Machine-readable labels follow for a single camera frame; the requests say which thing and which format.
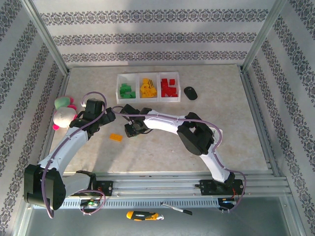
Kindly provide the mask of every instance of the patterned wallpaper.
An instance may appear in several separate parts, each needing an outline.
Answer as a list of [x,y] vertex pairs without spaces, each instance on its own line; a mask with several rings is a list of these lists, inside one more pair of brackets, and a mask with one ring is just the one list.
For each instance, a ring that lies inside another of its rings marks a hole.
[[248,70],[278,168],[315,235],[314,2],[288,1]]
[[241,65],[275,0],[34,0],[69,67]]
[[63,75],[18,0],[0,1],[0,236],[11,235],[25,167],[39,161]]

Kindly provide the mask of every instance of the striped wallpaper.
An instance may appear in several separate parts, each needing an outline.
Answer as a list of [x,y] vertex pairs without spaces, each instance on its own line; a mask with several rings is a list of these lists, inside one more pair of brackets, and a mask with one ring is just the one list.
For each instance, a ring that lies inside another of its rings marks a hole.
[[34,0],[69,67],[241,65],[275,0]]
[[314,0],[290,0],[248,70],[279,169],[315,235]]
[[11,235],[25,167],[39,161],[63,75],[18,0],[0,1],[0,236]]

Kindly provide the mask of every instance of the gray floor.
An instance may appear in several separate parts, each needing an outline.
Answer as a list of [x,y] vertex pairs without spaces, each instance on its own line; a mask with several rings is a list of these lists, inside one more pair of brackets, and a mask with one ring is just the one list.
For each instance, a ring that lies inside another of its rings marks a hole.
[[232,214],[216,209],[191,209],[189,216],[157,209],[162,221],[136,222],[126,209],[104,209],[83,216],[78,209],[60,209],[49,219],[46,210],[32,213],[27,236],[286,236],[289,235],[278,198],[245,198]]

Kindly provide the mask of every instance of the plush toy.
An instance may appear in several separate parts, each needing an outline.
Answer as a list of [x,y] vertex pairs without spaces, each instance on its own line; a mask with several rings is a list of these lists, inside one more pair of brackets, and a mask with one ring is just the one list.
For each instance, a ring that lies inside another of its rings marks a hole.
[[71,121],[77,117],[76,106],[73,105],[72,97],[59,97],[55,100],[56,112],[54,114],[53,129],[68,128]]

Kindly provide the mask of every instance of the black computer mouse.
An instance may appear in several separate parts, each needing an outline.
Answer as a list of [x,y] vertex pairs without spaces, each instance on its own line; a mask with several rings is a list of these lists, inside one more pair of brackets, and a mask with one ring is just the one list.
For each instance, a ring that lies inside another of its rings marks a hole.
[[189,100],[196,100],[198,95],[193,87],[186,87],[184,93]]

